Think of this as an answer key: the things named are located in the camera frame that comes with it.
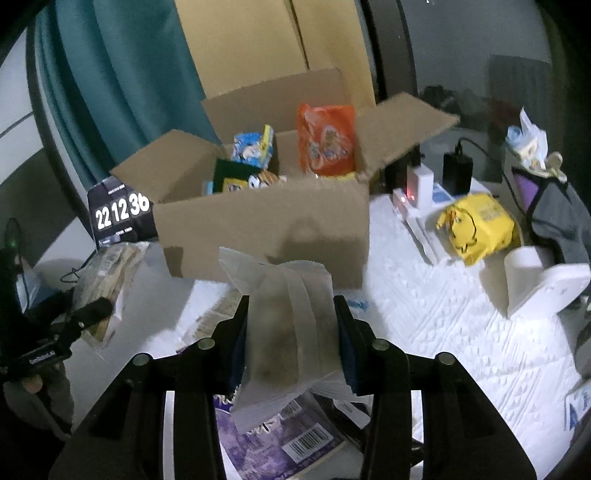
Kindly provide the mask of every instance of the red snack bag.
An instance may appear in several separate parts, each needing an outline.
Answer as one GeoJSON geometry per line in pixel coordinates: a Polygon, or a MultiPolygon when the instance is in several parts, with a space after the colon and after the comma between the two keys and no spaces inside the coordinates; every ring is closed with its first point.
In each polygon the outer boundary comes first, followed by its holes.
{"type": "Polygon", "coordinates": [[[355,171],[355,110],[349,105],[312,108],[302,103],[297,112],[298,147],[303,171],[325,177],[355,171]]]}

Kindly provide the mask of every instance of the yellow package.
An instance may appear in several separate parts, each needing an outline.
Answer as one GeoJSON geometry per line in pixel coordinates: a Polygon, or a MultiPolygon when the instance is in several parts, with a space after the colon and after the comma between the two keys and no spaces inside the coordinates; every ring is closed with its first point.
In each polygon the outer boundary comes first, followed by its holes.
{"type": "Polygon", "coordinates": [[[468,195],[447,207],[437,228],[447,226],[449,239],[468,266],[509,246],[515,222],[493,197],[468,195]]]}

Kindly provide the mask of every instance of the power adapter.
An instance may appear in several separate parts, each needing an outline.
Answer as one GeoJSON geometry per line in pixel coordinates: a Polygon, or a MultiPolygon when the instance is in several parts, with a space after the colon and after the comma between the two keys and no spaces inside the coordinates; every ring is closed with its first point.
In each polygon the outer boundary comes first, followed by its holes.
{"type": "Polygon", "coordinates": [[[418,210],[431,208],[433,204],[433,171],[422,163],[407,167],[407,198],[418,210]]]}
{"type": "Polygon", "coordinates": [[[466,195],[472,184],[472,158],[465,155],[462,145],[457,143],[452,153],[443,156],[443,175],[441,185],[452,196],[466,195]]]}

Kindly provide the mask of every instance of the yellow panel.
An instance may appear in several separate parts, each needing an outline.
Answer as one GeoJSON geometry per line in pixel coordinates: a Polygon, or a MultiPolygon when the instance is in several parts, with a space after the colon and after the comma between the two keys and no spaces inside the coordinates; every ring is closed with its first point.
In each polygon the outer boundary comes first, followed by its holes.
{"type": "Polygon", "coordinates": [[[281,0],[175,0],[207,98],[306,71],[291,8],[281,0]]]}
{"type": "Polygon", "coordinates": [[[354,0],[292,0],[311,69],[337,67],[352,105],[375,106],[369,60],[354,0]]]}

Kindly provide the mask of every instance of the curtain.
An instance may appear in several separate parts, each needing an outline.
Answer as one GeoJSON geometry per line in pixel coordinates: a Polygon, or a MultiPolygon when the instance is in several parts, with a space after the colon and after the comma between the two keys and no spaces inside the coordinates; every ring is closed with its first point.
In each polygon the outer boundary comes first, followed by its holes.
{"type": "Polygon", "coordinates": [[[87,189],[171,129],[219,143],[174,0],[55,0],[37,17],[35,56],[87,189]]]}

